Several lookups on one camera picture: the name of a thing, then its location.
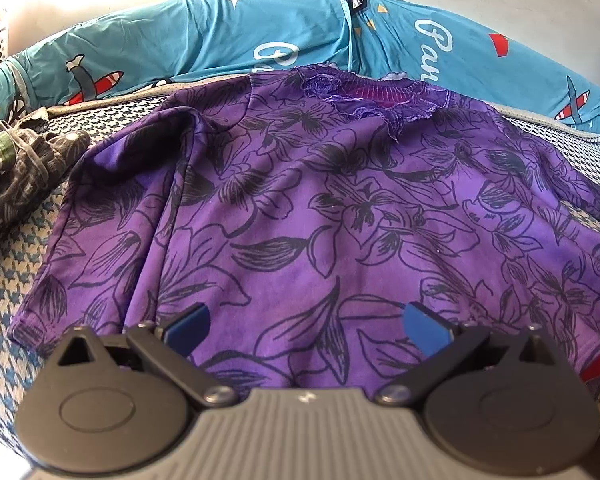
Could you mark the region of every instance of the clothing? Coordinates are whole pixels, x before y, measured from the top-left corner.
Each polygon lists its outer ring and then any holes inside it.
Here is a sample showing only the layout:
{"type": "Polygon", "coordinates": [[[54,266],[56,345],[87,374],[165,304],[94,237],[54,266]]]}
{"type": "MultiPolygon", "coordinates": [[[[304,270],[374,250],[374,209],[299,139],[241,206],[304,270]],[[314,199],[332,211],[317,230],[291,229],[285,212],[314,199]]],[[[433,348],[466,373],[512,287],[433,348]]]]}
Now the clothing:
{"type": "Polygon", "coordinates": [[[600,86],[497,30],[402,0],[168,0],[113,12],[2,63],[0,119],[318,62],[372,78],[405,73],[600,134],[600,86]]]}
{"type": "Polygon", "coordinates": [[[0,234],[3,234],[60,182],[89,147],[88,132],[45,136],[42,108],[12,128],[0,121],[0,234]]]}
{"type": "Polygon", "coordinates": [[[324,66],[185,89],[89,150],[10,337],[42,354],[194,302],[198,366],[362,386],[418,362],[402,307],[600,353],[600,188],[483,102],[324,66]]]}

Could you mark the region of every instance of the purple lace trim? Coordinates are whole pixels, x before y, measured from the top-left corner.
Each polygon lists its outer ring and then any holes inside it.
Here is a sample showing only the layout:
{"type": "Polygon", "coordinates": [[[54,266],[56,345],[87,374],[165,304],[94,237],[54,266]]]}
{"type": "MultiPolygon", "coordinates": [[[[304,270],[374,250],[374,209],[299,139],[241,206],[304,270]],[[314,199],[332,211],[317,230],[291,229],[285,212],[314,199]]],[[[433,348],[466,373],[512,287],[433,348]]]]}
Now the purple lace trim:
{"type": "Polygon", "coordinates": [[[382,117],[395,140],[407,123],[429,119],[438,108],[448,107],[452,95],[449,90],[406,78],[377,81],[319,65],[294,70],[302,76],[307,95],[333,104],[351,119],[382,117]]]}

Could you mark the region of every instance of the floral print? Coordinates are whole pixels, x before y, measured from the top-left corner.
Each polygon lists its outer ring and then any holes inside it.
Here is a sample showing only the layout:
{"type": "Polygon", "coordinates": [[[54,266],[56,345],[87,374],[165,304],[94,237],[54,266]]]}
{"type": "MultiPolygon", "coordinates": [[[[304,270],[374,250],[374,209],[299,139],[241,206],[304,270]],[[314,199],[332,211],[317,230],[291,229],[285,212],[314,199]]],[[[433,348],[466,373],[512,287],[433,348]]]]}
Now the floral print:
{"type": "Polygon", "coordinates": [[[422,358],[404,303],[600,354],[600,188],[483,102],[311,66],[176,92],[76,166],[10,335],[48,354],[195,302],[242,393],[372,392],[422,358]]]}

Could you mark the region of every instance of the bed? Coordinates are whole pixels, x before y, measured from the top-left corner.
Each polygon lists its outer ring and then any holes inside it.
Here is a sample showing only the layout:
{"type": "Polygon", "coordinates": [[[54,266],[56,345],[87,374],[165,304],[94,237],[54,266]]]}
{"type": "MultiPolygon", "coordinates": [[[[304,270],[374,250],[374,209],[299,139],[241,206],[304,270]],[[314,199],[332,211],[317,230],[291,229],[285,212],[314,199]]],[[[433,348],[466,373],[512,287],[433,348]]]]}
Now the bed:
{"type": "MultiPolygon", "coordinates": [[[[286,0],[289,5],[293,4],[299,9],[313,11],[309,5],[312,1],[315,0],[286,0]]],[[[88,39],[91,37],[89,27],[93,30],[104,27],[111,32],[117,30],[116,27],[119,28],[120,23],[125,23],[125,20],[138,18],[138,12],[146,13],[146,9],[99,18],[63,33],[64,36],[45,40],[0,66],[0,119],[13,123],[32,112],[37,106],[45,106],[48,107],[51,132],[65,134],[77,129],[87,130],[92,144],[95,144],[147,115],[173,91],[204,84],[216,77],[224,78],[232,73],[259,72],[273,68],[292,68],[298,64],[319,60],[330,61],[341,69],[347,68],[377,78],[385,76],[386,72],[394,72],[390,77],[397,78],[404,76],[403,67],[407,66],[407,75],[411,78],[422,76],[423,80],[433,80],[465,94],[479,94],[475,96],[484,100],[504,102],[507,105],[525,105],[526,108],[532,108],[528,105],[531,102],[542,102],[539,108],[536,107],[536,111],[551,118],[517,108],[495,106],[516,126],[557,146],[577,170],[600,185],[600,89],[591,86],[590,91],[587,89],[582,91],[581,88],[589,88],[589,84],[581,76],[535,53],[532,56],[528,52],[529,49],[501,37],[496,32],[489,33],[486,28],[472,24],[473,22],[469,23],[468,20],[446,11],[411,6],[399,0],[319,1],[318,14],[321,18],[313,16],[313,22],[307,21],[306,17],[303,18],[302,24],[308,30],[307,33],[298,34],[292,42],[288,38],[283,38],[286,41],[267,43],[263,39],[266,30],[259,30],[253,41],[250,40],[254,45],[250,43],[246,50],[242,49],[231,59],[227,56],[234,54],[223,54],[226,65],[222,65],[220,58],[209,56],[205,59],[196,59],[189,64],[181,62],[182,59],[178,58],[178,63],[175,63],[171,62],[168,56],[164,58],[163,52],[159,52],[164,63],[156,65],[157,68],[154,66],[153,70],[150,70],[146,62],[125,65],[122,67],[123,70],[120,70],[118,63],[120,58],[111,59],[96,52],[92,52],[92,56],[85,57],[76,44],[71,46],[72,41],[75,43],[79,40],[81,46],[88,46],[90,44],[88,39]],[[407,21],[414,16],[414,12],[426,13],[417,15],[421,20],[419,28],[413,28],[413,22],[409,25],[410,38],[413,40],[409,45],[417,52],[406,56],[402,65],[394,64],[386,57],[386,66],[365,66],[364,56],[356,59],[353,54],[360,54],[360,47],[363,45],[357,43],[356,38],[374,34],[381,25],[381,20],[387,17],[386,14],[394,16],[399,12],[407,21]],[[550,74],[541,81],[544,84],[543,99],[536,100],[534,98],[536,94],[525,95],[530,85],[524,78],[516,85],[505,85],[503,83],[506,82],[505,79],[500,78],[494,80],[492,88],[485,82],[480,88],[464,88],[463,84],[473,84],[478,80],[476,77],[465,78],[462,74],[475,71],[476,67],[481,66],[481,56],[477,56],[473,62],[463,61],[456,65],[453,63],[445,65],[442,54],[451,51],[452,40],[450,35],[445,39],[436,32],[436,27],[440,28],[440,24],[433,18],[439,21],[449,20],[454,24],[453,27],[451,25],[449,27],[456,35],[455,53],[462,51],[458,48],[461,44],[458,38],[463,35],[471,38],[472,34],[477,34],[476,31],[479,31],[484,40],[480,48],[484,52],[488,49],[493,56],[490,63],[507,61],[507,56],[511,56],[508,60],[510,61],[513,59],[513,54],[517,54],[520,56],[518,62],[523,59],[530,64],[527,67],[529,70],[533,66],[534,70],[550,74]],[[315,25],[315,22],[320,22],[319,28],[312,25],[312,23],[315,25]],[[426,48],[425,40],[430,40],[429,43],[440,50],[440,63],[437,67],[432,64],[433,54],[430,54],[428,64],[421,57],[433,49],[430,45],[429,50],[426,48]],[[322,50],[315,48],[317,43],[324,48],[322,50]],[[446,78],[440,72],[445,66],[449,69],[444,72],[446,78]],[[426,68],[426,73],[421,75],[421,68],[426,68]],[[566,126],[575,123],[576,118],[580,121],[576,125],[584,131],[577,132],[566,126]]],[[[200,0],[200,2],[205,5],[211,2],[218,9],[226,8],[227,11],[241,8],[244,4],[243,0],[200,0]]],[[[182,2],[171,0],[168,4],[150,8],[150,13],[154,16],[163,13],[167,17],[174,18],[181,11],[179,7],[181,4],[182,2]]],[[[373,54],[375,49],[381,46],[374,41],[366,43],[367,54],[373,54]]],[[[199,47],[203,48],[205,45],[202,42],[199,47]]],[[[150,49],[143,52],[148,59],[151,54],[150,49]]],[[[130,56],[126,55],[124,49],[122,54],[127,64],[133,61],[129,61],[130,56]]],[[[469,58],[460,56],[455,59],[469,58]]],[[[492,80],[485,76],[484,81],[492,80]]],[[[53,189],[26,218],[10,230],[0,243],[0,442],[16,452],[21,451],[13,429],[14,414],[24,393],[36,377],[37,371],[43,365],[43,360],[33,352],[25,352],[12,343],[7,337],[7,330],[12,316],[21,305],[42,263],[46,240],[53,228],[65,189],[66,182],[53,189]]],[[[599,222],[585,212],[568,204],[567,206],[575,219],[600,232],[599,222]]],[[[592,394],[600,402],[600,375],[588,384],[592,394]]]]}

